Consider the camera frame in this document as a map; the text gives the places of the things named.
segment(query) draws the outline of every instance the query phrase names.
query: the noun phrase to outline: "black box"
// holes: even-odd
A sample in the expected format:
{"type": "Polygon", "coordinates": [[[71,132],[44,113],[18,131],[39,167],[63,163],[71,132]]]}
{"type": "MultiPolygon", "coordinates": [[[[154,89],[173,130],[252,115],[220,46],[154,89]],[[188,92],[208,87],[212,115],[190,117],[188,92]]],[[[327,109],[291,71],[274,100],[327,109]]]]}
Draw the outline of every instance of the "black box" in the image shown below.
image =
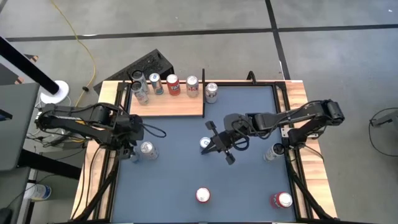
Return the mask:
{"type": "MultiPolygon", "coordinates": [[[[144,72],[145,78],[147,80],[149,79],[149,75],[152,73],[158,73],[161,80],[166,80],[167,75],[174,74],[173,65],[157,49],[155,49],[132,64],[128,65],[126,68],[116,72],[106,80],[129,80],[127,72],[133,72],[135,70],[144,72]]],[[[101,87],[102,82],[95,85],[95,92],[100,94],[101,87]]]]}

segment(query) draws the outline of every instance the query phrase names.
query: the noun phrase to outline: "concrete floor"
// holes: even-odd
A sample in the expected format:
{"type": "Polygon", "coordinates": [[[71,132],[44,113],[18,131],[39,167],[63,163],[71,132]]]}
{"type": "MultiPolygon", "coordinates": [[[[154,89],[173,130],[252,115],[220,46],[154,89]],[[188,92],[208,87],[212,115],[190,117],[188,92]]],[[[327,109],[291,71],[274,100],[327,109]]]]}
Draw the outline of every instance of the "concrete floor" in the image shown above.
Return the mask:
{"type": "MultiPolygon", "coordinates": [[[[271,27],[262,0],[56,3],[81,35],[271,27]]],[[[398,24],[398,3],[394,0],[272,0],[272,7],[279,27],[398,24]]],[[[5,37],[72,35],[48,0],[8,0],[0,13],[0,33],[5,37]]],[[[328,128],[320,138],[338,216],[357,222],[396,223],[398,160],[372,149],[367,128],[375,112],[397,106],[398,29],[279,35],[291,78],[304,80],[310,100],[338,101],[346,116],[340,127],[328,128]]],[[[272,33],[100,39],[84,43],[98,65],[95,83],[155,48],[171,61],[182,78],[199,75],[201,68],[206,68],[209,78],[243,79],[253,70],[258,79],[282,79],[272,33]]],[[[75,41],[12,45],[26,54],[38,55],[37,66],[51,78],[68,82],[72,101],[91,77],[90,58],[75,41]]],[[[97,98],[94,92],[89,93],[82,105],[94,103],[97,98]]],[[[387,125],[373,134],[378,147],[398,154],[392,127],[387,125]]],[[[26,142],[25,146],[32,148],[33,144],[26,142]]],[[[53,184],[60,182],[70,184],[62,179],[53,184]]],[[[71,208],[73,200],[60,200],[37,203],[34,212],[39,215],[34,215],[31,223],[66,221],[70,209],[65,208],[68,203],[71,208]]]]}

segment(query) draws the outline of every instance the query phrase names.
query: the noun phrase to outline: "wooden board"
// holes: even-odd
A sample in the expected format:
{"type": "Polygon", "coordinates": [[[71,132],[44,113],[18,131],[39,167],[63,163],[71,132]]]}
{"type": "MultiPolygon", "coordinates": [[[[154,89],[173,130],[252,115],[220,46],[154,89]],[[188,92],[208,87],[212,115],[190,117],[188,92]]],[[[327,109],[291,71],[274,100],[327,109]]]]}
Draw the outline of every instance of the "wooden board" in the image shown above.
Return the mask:
{"type": "Polygon", "coordinates": [[[149,103],[140,105],[135,96],[132,97],[130,114],[139,116],[202,116],[203,115],[203,87],[199,84],[199,95],[191,98],[187,95],[187,86],[181,83],[181,93],[172,96],[167,84],[163,84],[163,94],[156,95],[152,86],[149,87],[149,103]]]}
{"type": "MultiPolygon", "coordinates": [[[[305,94],[305,89],[304,89],[304,84],[302,81],[285,81],[285,80],[258,80],[259,82],[286,82],[286,87],[287,87],[287,94],[289,97],[289,104],[290,108],[298,108],[302,106],[304,103],[307,102],[307,96],[305,94]]],[[[250,80],[207,80],[207,82],[251,82],[250,80]]],[[[99,102],[107,102],[107,103],[114,103],[115,97],[116,97],[116,89],[118,87],[119,81],[105,81],[103,83],[102,89],[101,89],[101,94],[99,96],[99,102]]],[[[282,110],[284,109],[283,105],[283,100],[280,96],[280,103],[281,103],[281,108],[282,110]]],[[[298,123],[295,125],[295,127],[300,127],[304,123],[298,123]]],[[[307,145],[314,148],[318,152],[320,152],[319,144],[318,141],[314,140],[308,140],[307,145]]],[[[85,162],[86,164],[90,164],[92,157],[97,149],[98,145],[94,141],[89,142],[87,150],[86,150],[86,158],[85,162]]],[[[325,171],[325,166],[323,165],[322,160],[314,155],[312,152],[302,149],[300,151],[301,157],[302,157],[302,163],[303,163],[303,169],[306,177],[306,182],[307,182],[307,188],[311,192],[311,194],[314,196],[315,200],[323,207],[323,209],[331,216],[335,217],[336,216],[336,210],[335,206],[333,203],[333,199],[331,197],[331,192],[329,188],[329,183],[325,171]]],[[[100,152],[97,154],[96,159],[93,163],[93,173],[92,173],[92,178],[91,178],[91,186],[90,187],[90,194],[89,194],[89,200],[94,196],[96,189],[98,188],[98,184],[100,182],[99,175],[96,175],[97,173],[101,172],[102,165],[103,165],[103,154],[104,150],[100,150],[100,152]]],[[[89,165],[85,166],[85,172],[86,172],[86,177],[88,177],[88,171],[89,170],[89,165]]],[[[86,202],[86,185],[88,184],[88,179],[85,179],[85,192],[83,193],[83,198],[81,200],[81,204],[79,206],[78,212],[76,213],[79,215],[81,211],[85,207],[85,202],[86,202]]],[[[81,186],[83,184],[82,181],[82,175],[80,177],[78,189],[76,192],[76,197],[75,197],[75,202],[73,204],[73,210],[75,211],[75,208],[77,207],[80,194],[81,194],[81,186]]],[[[298,195],[298,203],[300,206],[300,213],[302,217],[305,216],[305,207],[304,207],[304,201],[302,194],[298,188],[297,189],[297,195],[298,195]]],[[[103,203],[101,204],[101,210],[99,213],[99,218],[104,218],[105,217],[105,209],[106,209],[106,204],[108,202],[108,194],[109,190],[107,190],[103,196],[103,203]]]]}

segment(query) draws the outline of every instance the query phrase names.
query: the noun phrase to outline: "white lamp base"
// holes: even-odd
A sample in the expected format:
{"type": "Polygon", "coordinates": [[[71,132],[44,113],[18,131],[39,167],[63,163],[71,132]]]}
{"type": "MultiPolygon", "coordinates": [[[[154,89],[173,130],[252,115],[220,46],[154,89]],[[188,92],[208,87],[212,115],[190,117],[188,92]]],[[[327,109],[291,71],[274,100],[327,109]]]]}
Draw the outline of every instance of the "white lamp base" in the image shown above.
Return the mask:
{"type": "Polygon", "coordinates": [[[55,83],[60,87],[58,92],[54,95],[50,93],[41,93],[40,94],[40,99],[42,100],[43,103],[54,103],[57,104],[64,100],[68,94],[69,94],[69,86],[66,82],[61,81],[61,80],[56,80],[55,83]]]}

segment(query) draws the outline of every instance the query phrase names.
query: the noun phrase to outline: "blue table surface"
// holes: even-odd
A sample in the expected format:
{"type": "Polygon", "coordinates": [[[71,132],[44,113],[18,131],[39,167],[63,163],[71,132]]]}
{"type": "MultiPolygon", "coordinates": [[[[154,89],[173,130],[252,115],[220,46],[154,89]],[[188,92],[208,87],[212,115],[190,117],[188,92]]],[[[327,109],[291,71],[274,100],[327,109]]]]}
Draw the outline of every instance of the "blue table surface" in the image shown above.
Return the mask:
{"type": "Polygon", "coordinates": [[[145,133],[143,141],[152,142],[159,150],[156,160],[121,162],[111,221],[293,221],[293,207],[274,209],[269,202],[269,197],[277,192],[290,193],[284,158],[272,162],[263,159],[266,150],[280,142],[278,130],[267,140],[251,138],[246,151],[232,149],[236,162],[231,166],[223,153],[200,154],[199,140],[213,135],[207,130],[206,121],[214,121],[220,132],[227,114],[265,112],[276,112],[270,86],[221,86],[217,102],[206,104],[205,118],[144,118],[144,123],[166,131],[167,137],[155,138],[145,133]],[[200,187],[210,190],[208,203],[197,202],[195,194],[200,187]]]}

